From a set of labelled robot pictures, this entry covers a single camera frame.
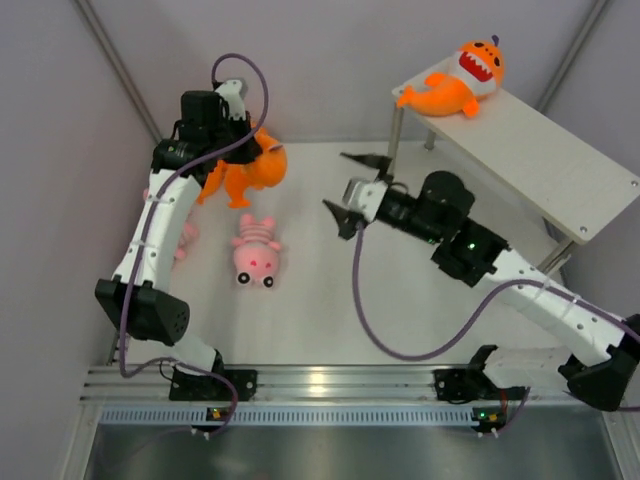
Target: stuffed animal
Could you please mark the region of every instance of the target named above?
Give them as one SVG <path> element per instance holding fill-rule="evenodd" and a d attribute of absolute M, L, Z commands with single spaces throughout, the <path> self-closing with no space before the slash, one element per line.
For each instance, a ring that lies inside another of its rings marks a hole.
<path fill-rule="evenodd" d="M 502 85 L 504 59 L 498 37 L 469 42 L 458 49 L 449 61 L 448 71 L 434 72 L 424 83 L 429 90 L 418 92 L 407 86 L 398 98 L 398 108 L 405 105 L 421 115 L 442 117 L 463 112 L 471 118 L 478 114 L 478 101 L 496 92 Z"/>
<path fill-rule="evenodd" d="M 261 222 L 248 213 L 240 217 L 240 236 L 231 241 L 235 247 L 236 280 L 240 285 L 273 287 L 280 267 L 278 252 L 282 249 L 282 245 L 273 240 L 275 229 L 273 217 Z"/>
<path fill-rule="evenodd" d="M 207 176 L 198 203 L 213 195 L 224 182 L 224 188 L 231 198 L 229 207 L 246 208 L 251 202 L 244 198 L 248 188 L 262 190 L 264 187 L 275 187 L 287 173 L 287 154 L 284 147 L 276 139 L 269 136 L 264 128 L 260 128 L 255 139 L 262 148 L 262 154 L 247 165 L 227 164 L 218 160 L 216 168 Z"/>
<path fill-rule="evenodd" d="M 142 198 L 146 199 L 148 196 L 149 189 L 145 188 L 144 192 L 142 193 Z M 195 239 L 200 236 L 198 227 L 196 227 L 190 221 L 192 213 L 193 211 L 190 211 L 189 215 L 187 216 L 187 221 L 185 222 L 182 228 L 182 233 L 180 234 L 180 240 L 178 240 L 178 248 L 176 248 L 176 251 L 173 253 L 173 258 L 176 260 L 184 260 L 185 258 L 187 258 L 187 245 L 195 241 Z"/>

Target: white table surface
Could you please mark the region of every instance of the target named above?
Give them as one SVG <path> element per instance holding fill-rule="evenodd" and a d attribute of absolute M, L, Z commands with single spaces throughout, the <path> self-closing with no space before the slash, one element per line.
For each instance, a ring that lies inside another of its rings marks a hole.
<path fill-rule="evenodd" d="M 436 169 L 460 175 L 476 195 L 471 217 L 493 229 L 532 263 L 555 245 L 539 218 L 513 206 L 469 174 L 448 146 L 427 152 L 402 143 L 396 180 L 415 195 Z M 362 331 L 351 295 L 355 239 L 337 236 L 335 222 L 321 203 L 339 203 L 352 176 L 375 172 L 339 157 L 386 152 L 386 143 L 286 145 L 289 172 L 278 187 L 253 192 L 256 216 L 273 215 L 286 246 L 283 267 L 272 290 L 235 284 L 231 238 L 244 211 L 226 207 L 226 193 L 196 207 L 201 238 L 174 268 L 171 293 L 191 307 L 190 329 L 217 348 L 227 363 L 239 364 L 395 364 Z M 392 348 L 423 353 L 449 340 L 481 301 L 480 294 L 447 277 L 430 260 L 434 247 L 382 224 L 365 235 L 361 289 L 365 311 L 378 335 Z M 493 304 L 469 334 L 438 363 L 467 362 L 483 344 L 549 347 L 558 342 L 510 307 Z M 160 352 L 151 342 L 132 341 L 128 363 Z"/>
<path fill-rule="evenodd" d="M 447 63 L 443 60 L 393 89 L 393 96 L 399 97 L 407 85 L 426 90 L 424 79 L 446 71 Z M 405 110 L 458 145 L 579 244 L 591 240 L 640 195 L 640 186 L 632 184 L 640 182 L 636 175 L 504 89 L 480 102 L 473 119 Z"/>

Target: metal leg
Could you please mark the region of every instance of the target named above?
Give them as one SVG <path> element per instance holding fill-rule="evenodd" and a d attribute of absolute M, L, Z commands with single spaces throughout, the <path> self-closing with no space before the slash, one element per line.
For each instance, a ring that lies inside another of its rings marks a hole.
<path fill-rule="evenodd" d="M 391 121 L 391 138 L 389 138 L 389 149 L 387 156 L 391 158 L 389 173 L 393 175 L 396 167 L 396 155 L 398 154 L 398 145 L 400 144 L 400 132 L 402 131 L 402 118 L 404 117 L 404 109 L 393 107 L 393 120 Z"/>
<path fill-rule="evenodd" d="M 570 238 L 562 240 L 553 251 L 538 265 L 538 270 L 542 273 L 551 273 L 562 265 L 571 257 L 573 251 L 578 244 Z"/>
<path fill-rule="evenodd" d="M 429 129 L 429 131 L 427 132 L 427 141 L 424 142 L 424 148 L 426 148 L 427 150 L 433 150 L 435 146 L 436 146 L 436 132 Z"/>

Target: pink plush toy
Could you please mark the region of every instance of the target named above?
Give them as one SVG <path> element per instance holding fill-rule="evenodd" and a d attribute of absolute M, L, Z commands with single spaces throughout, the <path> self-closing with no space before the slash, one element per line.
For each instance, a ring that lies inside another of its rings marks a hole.
<path fill-rule="evenodd" d="M 231 241 L 235 247 L 233 263 L 239 284 L 273 287 L 280 266 L 278 252 L 282 249 L 280 243 L 273 241 L 275 229 L 273 217 L 267 217 L 262 222 L 256 222 L 253 215 L 248 213 L 240 217 L 240 236 Z"/>
<path fill-rule="evenodd" d="M 149 195 L 149 189 L 145 188 L 144 192 L 142 193 L 142 198 L 146 200 L 148 195 Z M 178 248 L 176 248 L 176 251 L 173 253 L 173 258 L 175 258 L 176 260 L 184 260 L 185 258 L 187 258 L 187 250 L 186 250 L 187 245 L 193 242 L 200 235 L 198 228 L 189 221 L 191 219 L 192 212 L 193 210 L 190 211 L 189 215 L 187 216 L 187 221 L 185 222 L 184 227 L 182 228 L 182 234 L 180 235 L 180 240 L 178 240 Z"/>

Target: gray wall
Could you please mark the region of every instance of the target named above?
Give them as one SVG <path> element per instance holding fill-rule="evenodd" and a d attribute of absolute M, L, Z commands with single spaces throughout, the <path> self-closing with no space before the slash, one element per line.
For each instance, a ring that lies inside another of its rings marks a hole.
<path fill-rule="evenodd" d="M 187 89 L 208 88 L 213 61 L 250 56 L 272 92 L 267 125 L 285 140 L 387 139 L 391 89 L 492 34 L 507 59 L 505 86 L 540 95 L 590 2 L 583 0 L 94 0 L 165 133 Z M 239 62 L 224 75 L 250 79 Z M 406 122 L 406 136 L 424 135 Z"/>
<path fill-rule="evenodd" d="M 151 143 L 71 2 L 0 13 L 0 478 L 50 478 L 87 366 L 93 298 L 141 208 Z"/>
<path fill-rule="evenodd" d="M 549 110 L 553 120 L 635 174 L 640 174 L 638 19 L 640 2 L 612 2 Z M 570 286 L 620 315 L 640 313 L 639 239 L 636 201 L 567 264 Z M 629 399 L 640 404 L 638 375 L 635 380 Z"/>

